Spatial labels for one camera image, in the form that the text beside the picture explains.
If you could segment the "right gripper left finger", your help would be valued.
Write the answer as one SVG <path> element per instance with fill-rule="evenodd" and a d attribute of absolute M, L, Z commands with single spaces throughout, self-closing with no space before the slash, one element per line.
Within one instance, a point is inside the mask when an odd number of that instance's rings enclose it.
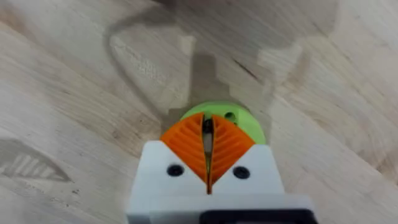
<path fill-rule="evenodd" d="M 197 196 L 207 193 L 203 113 L 169 128 L 144 144 L 132 186 L 133 197 Z"/>

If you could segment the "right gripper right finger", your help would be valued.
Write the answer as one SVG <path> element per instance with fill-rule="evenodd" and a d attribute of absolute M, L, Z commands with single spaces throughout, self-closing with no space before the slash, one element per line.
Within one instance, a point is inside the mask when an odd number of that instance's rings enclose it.
<path fill-rule="evenodd" d="M 237 125 L 213 115 L 213 149 L 208 186 L 212 195 L 283 194 L 272 150 Z"/>

